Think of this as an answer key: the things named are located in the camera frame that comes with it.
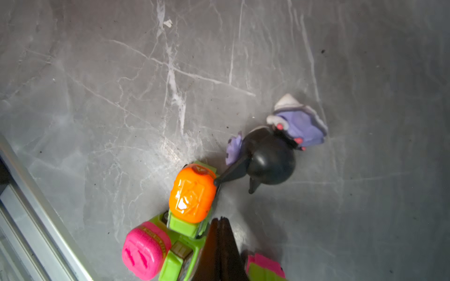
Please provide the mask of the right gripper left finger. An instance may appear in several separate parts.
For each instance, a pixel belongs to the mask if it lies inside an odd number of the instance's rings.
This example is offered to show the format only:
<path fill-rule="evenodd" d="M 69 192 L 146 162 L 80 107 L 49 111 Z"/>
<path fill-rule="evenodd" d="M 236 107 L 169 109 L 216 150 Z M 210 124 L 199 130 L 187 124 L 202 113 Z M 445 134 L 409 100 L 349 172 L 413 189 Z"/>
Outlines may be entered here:
<path fill-rule="evenodd" d="M 199 258 L 198 267 L 192 281 L 220 280 L 219 253 L 219 220 L 214 218 L 206 237 L 203 252 Z"/>

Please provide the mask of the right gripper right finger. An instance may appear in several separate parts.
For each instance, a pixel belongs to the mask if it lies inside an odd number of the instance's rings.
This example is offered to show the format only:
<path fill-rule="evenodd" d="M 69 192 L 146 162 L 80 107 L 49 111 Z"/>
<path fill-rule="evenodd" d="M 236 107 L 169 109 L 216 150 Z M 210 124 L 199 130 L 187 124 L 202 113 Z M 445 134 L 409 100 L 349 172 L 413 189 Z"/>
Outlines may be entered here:
<path fill-rule="evenodd" d="M 220 219 L 220 280 L 249 281 L 228 218 Z"/>

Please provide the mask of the green pink toy car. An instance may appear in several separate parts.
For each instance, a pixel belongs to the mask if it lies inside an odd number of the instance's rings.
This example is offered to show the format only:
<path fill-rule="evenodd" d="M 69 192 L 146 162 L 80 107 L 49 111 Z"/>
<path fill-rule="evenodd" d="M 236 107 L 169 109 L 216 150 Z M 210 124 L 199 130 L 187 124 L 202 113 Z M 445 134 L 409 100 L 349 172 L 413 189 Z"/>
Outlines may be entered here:
<path fill-rule="evenodd" d="M 281 265 L 261 254 L 249 255 L 245 270 L 250 281 L 287 281 Z"/>

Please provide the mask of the black purple toy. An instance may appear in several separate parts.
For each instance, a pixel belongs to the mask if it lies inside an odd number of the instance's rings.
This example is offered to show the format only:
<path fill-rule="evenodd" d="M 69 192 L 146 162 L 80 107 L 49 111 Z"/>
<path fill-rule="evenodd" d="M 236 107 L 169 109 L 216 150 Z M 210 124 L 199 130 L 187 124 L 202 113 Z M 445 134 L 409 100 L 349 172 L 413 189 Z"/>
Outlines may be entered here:
<path fill-rule="evenodd" d="M 226 171 L 214 180 L 216 187 L 249 176 L 249 193 L 260 185 L 278 185 L 288 180 L 296 166 L 295 151 L 323 144 L 328 128 L 318 113 L 285 94 L 266 118 L 247 135 L 238 133 L 226 148 Z"/>

